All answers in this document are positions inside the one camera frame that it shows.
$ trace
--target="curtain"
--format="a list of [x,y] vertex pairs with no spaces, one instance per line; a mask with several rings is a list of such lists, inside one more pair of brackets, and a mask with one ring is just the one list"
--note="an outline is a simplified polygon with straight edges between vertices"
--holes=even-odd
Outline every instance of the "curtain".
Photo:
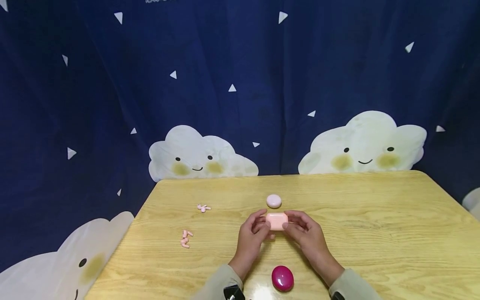
[[479,5],[0,0],[0,293],[81,299],[167,178],[417,169],[472,209]]

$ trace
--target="pink earbuds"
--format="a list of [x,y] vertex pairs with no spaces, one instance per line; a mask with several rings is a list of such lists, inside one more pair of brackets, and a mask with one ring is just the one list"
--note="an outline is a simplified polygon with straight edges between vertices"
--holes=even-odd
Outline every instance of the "pink earbuds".
[[189,239],[188,239],[188,236],[193,236],[193,233],[189,232],[188,230],[183,230],[182,232],[182,239],[180,240],[180,245],[183,247],[183,248],[190,248],[189,245],[187,245],[187,243],[189,242]]
[[205,205],[201,205],[201,204],[198,204],[197,205],[197,209],[200,209],[200,211],[202,213],[206,212],[207,210],[211,210],[212,208],[208,207],[206,204]]

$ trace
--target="wooden table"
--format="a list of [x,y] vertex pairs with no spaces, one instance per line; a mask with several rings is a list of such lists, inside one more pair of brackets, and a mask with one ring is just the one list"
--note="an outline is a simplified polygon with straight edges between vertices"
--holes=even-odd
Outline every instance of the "wooden table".
[[[418,171],[163,180],[148,197],[87,300],[188,299],[236,249],[240,224],[277,193],[281,209],[318,221],[333,255],[385,299],[480,299],[480,223]],[[197,204],[208,204],[202,214]],[[193,232],[190,249],[180,246]],[[288,266],[281,294],[272,269]],[[282,234],[245,282],[253,300],[329,299]]]

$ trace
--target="pink earbud case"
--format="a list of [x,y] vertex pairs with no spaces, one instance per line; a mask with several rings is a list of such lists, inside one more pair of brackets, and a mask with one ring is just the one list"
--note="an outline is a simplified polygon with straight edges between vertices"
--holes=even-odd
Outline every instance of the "pink earbud case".
[[284,213],[267,214],[265,219],[272,225],[270,230],[283,230],[282,224],[288,223],[288,216]]

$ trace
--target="black watch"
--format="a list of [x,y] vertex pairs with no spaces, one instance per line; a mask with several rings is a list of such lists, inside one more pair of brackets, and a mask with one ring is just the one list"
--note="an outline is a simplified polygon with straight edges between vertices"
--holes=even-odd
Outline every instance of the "black watch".
[[332,295],[332,300],[345,300],[345,298],[344,298],[343,295],[340,294],[339,292],[335,292],[335,293]]
[[223,295],[225,300],[245,300],[245,296],[238,285],[224,288]]

